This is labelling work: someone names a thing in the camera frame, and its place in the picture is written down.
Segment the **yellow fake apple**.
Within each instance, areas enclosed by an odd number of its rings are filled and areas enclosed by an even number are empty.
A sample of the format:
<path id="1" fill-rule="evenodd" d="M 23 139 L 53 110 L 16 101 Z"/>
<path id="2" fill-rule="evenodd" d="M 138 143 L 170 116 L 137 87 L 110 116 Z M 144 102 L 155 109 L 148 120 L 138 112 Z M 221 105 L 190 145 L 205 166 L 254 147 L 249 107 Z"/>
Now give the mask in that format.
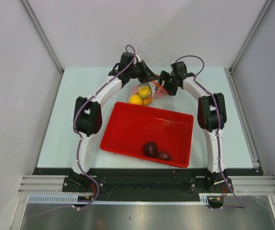
<path id="1" fill-rule="evenodd" d="M 152 92 L 151 88 L 149 86 L 146 86 L 146 85 L 141 86 L 138 89 L 138 95 L 142 99 L 150 97 L 151 92 Z"/>

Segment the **clear zip top bag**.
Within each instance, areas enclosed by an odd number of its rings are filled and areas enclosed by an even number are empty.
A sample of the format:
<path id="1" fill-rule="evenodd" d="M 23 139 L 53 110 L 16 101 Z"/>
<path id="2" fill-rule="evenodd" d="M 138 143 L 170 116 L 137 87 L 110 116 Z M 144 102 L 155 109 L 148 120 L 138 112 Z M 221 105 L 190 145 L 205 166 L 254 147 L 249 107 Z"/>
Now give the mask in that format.
<path id="1" fill-rule="evenodd" d="M 170 94 L 157 81 L 153 80 L 148 83 L 134 85 L 131 88 L 128 103 L 149 106 L 154 99 L 163 96 L 170 96 Z"/>

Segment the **yellow fake lemon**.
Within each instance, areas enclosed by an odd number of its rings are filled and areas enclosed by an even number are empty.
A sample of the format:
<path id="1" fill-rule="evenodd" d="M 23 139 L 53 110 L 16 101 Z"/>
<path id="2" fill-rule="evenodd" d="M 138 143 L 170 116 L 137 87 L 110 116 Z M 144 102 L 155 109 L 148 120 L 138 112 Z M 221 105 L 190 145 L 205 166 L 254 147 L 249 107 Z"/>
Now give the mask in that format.
<path id="1" fill-rule="evenodd" d="M 129 98 L 129 103 L 130 104 L 135 104 L 135 105 L 143 105 L 143 99 L 139 95 L 133 94 Z"/>

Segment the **dark purple fake fruit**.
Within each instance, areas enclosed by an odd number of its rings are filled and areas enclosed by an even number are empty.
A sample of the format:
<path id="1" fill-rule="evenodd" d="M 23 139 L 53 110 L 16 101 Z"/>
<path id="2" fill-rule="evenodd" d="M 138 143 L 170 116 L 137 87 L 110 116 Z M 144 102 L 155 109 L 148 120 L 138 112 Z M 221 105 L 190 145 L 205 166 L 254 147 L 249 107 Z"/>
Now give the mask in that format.
<path id="1" fill-rule="evenodd" d="M 156 158 L 158 155 L 158 146 L 155 142 L 147 142 L 143 146 L 143 153 L 146 157 Z"/>

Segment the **dark maroon fake fig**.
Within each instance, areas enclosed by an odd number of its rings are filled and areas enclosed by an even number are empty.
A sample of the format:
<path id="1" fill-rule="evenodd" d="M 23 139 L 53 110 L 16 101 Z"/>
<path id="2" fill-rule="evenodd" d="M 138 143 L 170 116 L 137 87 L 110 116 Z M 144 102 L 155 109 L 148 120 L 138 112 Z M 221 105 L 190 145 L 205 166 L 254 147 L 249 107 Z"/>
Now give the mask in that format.
<path id="1" fill-rule="evenodd" d="M 164 161 L 170 161 L 174 157 L 172 157 L 168 152 L 162 151 L 157 154 L 156 158 Z"/>

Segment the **red fake apple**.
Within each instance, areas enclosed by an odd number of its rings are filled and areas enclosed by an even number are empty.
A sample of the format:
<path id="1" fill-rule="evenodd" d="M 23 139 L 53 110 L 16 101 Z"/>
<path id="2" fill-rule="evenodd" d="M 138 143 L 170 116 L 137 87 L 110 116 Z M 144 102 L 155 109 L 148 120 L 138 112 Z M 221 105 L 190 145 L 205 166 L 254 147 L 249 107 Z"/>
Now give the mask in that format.
<path id="1" fill-rule="evenodd" d="M 158 99 L 158 98 L 162 98 L 163 96 L 167 96 L 166 94 L 164 94 L 159 88 L 155 90 L 153 97 Z"/>

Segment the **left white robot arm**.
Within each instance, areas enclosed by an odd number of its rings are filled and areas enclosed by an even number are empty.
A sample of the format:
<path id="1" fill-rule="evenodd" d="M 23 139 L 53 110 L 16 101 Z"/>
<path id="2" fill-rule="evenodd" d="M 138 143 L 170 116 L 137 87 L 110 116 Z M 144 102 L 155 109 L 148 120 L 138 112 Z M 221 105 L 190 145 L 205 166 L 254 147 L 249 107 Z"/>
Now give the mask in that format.
<path id="1" fill-rule="evenodd" d="M 90 147 L 95 134 L 102 127 L 102 108 L 105 103 L 131 79 L 147 83 L 156 75 L 140 59 L 136 52 L 124 52 L 120 62 L 115 64 L 104 83 L 88 97 L 78 97 L 75 102 L 73 131 L 79 136 L 76 159 L 69 179 L 78 191 L 85 191 L 89 185 L 95 185 L 87 174 L 90 169 Z"/>

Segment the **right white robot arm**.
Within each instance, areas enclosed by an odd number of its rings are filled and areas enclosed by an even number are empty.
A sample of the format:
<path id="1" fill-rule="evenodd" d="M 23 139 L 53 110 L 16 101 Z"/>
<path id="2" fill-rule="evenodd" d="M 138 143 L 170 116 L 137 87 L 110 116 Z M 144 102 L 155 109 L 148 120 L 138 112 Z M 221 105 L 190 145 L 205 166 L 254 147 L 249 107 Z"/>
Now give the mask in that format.
<path id="1" fill-rule="evenodd" d="M 197 121 L 204 131 L 207 146 L 205 187 L 217 192 L 227 181 L 222 153 L 222 134 L 227 121 L 224 95 L 208 91 L 197 81 L 197 75 L 187 71 L 183 61 L 172 63 L 171 69 L 171 73 L 160 73 L 158 85 L 172 96 L 182 88 L 197 100 Z"/>

